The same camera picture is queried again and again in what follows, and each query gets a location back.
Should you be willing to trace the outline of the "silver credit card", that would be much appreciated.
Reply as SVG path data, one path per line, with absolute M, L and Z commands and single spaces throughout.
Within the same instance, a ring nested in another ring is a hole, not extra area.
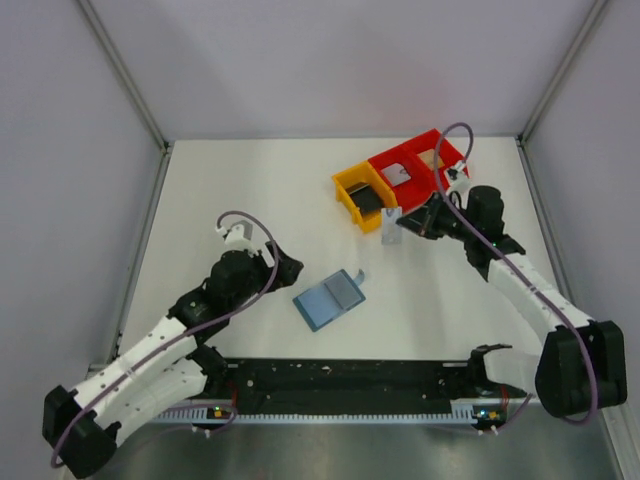
M 381 210 L 381 243 L 385 246 L 399 245 L 402 241 L 402 228 L 397 224 L 402 217 L 402 208 L 383 208 Z

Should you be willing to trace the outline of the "blue leather card holder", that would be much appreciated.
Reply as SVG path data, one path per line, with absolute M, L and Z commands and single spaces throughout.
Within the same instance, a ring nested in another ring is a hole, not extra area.
M 339 276 L 347 277 L 351 281 L 351 283 L 360 291 L 360 294 L 362 296 L 362 301 L 348 310 L 342 310 L 338 306 L 325 286 L 325 283 L 329 279 Z M 366 300 L 366 296 L 360 288 L 365 278 L 366 276 L 362 269 L 358 270 L 358 273 L 355 277 L 350 276 L 344 269 L 341 269 L 325 278 L 315 286 L 297 295 L 292 300 L 292 302 L 310 330 L 312 332 L 318 332 L 319 330 L 325 328 L 331 322 L 335 321 L 347 312 L 353 310 L 356 306 L 362 304 Z

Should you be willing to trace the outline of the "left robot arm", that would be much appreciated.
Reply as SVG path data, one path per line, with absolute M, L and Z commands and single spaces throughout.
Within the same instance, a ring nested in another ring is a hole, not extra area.
M 42 436 L 51 465 L 85 479 L 142 425 L 183 400 L 220 388 L 227 362 L 208 340 L 263 295 L 292 286 L 304 268 L 274 241 L 264 251 L 228 250 L 128 351 L 71 389 L 44 399 Z

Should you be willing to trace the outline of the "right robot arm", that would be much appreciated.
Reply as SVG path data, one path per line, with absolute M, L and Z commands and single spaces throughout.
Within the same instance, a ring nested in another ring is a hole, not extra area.
M 590 416 L 625 403 L 622 330 L 611 320 L 594 320 L 537 272 L 525 249 L 504 231 L 498 189 L 472 188 L 465 207 L 454 204 L 458 196 L 434 193 L 396 223 L 421 238 L 460 241 L 471 267 L 511 303 L 541 343 L 535 354 L 506 344 L 475 348 L 469 358 L 474 383 L 532 394 L 555 418 Z

